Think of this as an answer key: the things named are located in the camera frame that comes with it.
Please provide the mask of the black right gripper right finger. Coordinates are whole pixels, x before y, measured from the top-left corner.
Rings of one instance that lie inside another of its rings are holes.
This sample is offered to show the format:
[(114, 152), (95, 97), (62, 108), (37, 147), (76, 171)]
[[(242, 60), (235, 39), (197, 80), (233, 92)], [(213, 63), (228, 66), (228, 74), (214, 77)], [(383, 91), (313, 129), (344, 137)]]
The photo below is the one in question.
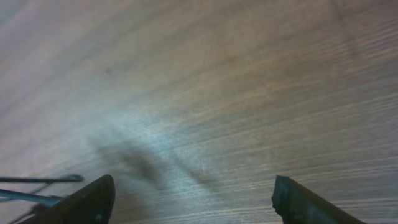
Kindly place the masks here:
[(281, 175), (275, 178), (272, 207), (282, 217), (283, 224), (365, 224), (290, 177)]

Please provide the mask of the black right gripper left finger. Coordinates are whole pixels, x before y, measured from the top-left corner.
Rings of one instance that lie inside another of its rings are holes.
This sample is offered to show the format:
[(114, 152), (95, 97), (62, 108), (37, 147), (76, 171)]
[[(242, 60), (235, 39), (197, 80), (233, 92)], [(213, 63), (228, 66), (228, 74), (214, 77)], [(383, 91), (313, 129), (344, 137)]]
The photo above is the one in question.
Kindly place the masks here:
[(114, 179), (106, 174), (20, 224), (108, 224), (114, 201)]

